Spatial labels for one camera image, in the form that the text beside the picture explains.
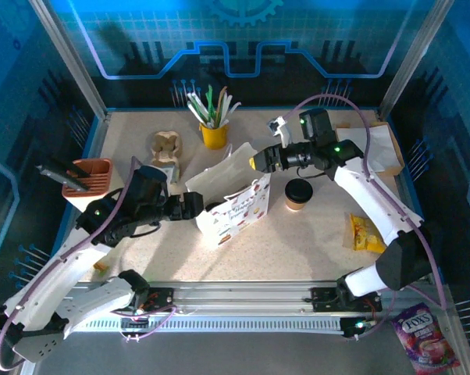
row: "paper bag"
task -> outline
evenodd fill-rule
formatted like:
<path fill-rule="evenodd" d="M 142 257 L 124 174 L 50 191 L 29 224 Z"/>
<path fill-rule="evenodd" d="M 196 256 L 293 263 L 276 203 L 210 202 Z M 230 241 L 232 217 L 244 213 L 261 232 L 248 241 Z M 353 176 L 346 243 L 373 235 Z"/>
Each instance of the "paper bag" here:
<path fill-rule="evenodd" d="M 204 198 L 204 207 L 218 204 L 197 216 L 198 229 L 221 245 L 268 212 L 270 174 L 253 170 L 249 159 L 256 151 L 244 143 L 219 164 L 189 179 L 188 191 Z"/>

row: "yellow snack bag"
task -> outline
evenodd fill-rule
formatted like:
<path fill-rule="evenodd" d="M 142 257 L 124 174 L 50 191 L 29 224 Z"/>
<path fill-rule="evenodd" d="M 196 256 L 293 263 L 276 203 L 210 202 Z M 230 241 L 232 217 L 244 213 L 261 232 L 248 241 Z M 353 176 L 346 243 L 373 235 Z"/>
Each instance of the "yellow snack bag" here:
<path fill-rule="evenodd" d="M 353 233 L 353 250 L 367 250 L 379 254 L 384 252 L 386 245 L 372 220 L 350 213 L 350 222 Z"/>

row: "purple candy bag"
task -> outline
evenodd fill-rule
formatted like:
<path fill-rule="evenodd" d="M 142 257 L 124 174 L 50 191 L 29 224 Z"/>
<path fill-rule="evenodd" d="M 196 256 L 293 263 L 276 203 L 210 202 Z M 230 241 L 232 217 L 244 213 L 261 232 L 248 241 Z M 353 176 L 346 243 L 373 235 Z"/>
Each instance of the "purple candy bag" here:
<path fill-rule="evenodd" d="M 404 310 L 391 321 L 417 375 L 431 375 L 460 366 L 454 350 L 425 303 Z"/>

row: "beige tabletop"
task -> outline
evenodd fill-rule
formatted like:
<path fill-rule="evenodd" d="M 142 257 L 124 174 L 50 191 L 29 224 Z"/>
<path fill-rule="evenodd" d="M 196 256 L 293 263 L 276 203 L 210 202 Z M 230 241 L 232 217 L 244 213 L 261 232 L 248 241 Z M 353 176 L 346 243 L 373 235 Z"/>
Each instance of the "beige tabletop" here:
<path fill-rule="evenodd" d="M 238 110 L 230 120 L 229 142 L 236 149 L 245 141 L 255 148 L 275 144 L 266 127 L 268 120 L 285 110 Z M 375 121 L 373 111 L 364 111 Z M 353 111 L 329 111 L 333 126 L 361 125 Z M 298 117 L 289 122 L 294 141 L 302 141 Z M 110 158 L 126 179 L 131 156 L 151 161 L 151 139 L 159 130 L 175 130 L 183 139 L 182 183 L 215 165 L 224 151 L 207 150 L 201 141 L 198 123 L 190 112 L 114 112 L 101 152 Z M 315 174 L 311 167 L 303 174 Z M 246 228 L 232 240 L 213 248 L 203 238 L 194 221 L 162 222 L 155 234 L 125 239 L 102 261 L 110 266 L 104 275 L 88 273 L 83 280 L 98 280 L 122 270 L 134 269 L 147 280 L 335 280 L 358 267 L 372 264 L 377 255 L 354 252 L 343 246 L 345 216 L 362 214 L 357 203 L 327 177 L 310 180 L 314 194 L 300 212 L 291 212 L 284 203 L 283 189 L 296 177 L 295 169 L 271 177 L 268 215 Z M 396 192 L 392 177 L 384 182 Z M 145 232 L 142 227 L 137 233 Z"/>

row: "gear logo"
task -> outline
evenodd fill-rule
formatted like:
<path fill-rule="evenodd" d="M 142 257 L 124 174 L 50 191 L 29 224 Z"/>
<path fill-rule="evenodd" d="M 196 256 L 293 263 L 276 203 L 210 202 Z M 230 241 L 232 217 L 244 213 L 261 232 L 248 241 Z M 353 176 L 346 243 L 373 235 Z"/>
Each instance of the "gear logo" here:
<path fill-rule="evenodd" d="M 282 0 L 206 0 L 211 14 L 219 21 L 227 21 L 232 27 L 239 24 L 255 26 L 257 21 L 266 21 L 267 15 L 275 14 L 275 8 L 283 5 Z"/>
<path fill-rule="evenodd" d="M 0 0 L 0 20 L 12 36 L 28 30 L 31 12 L 27 0 Z"/>

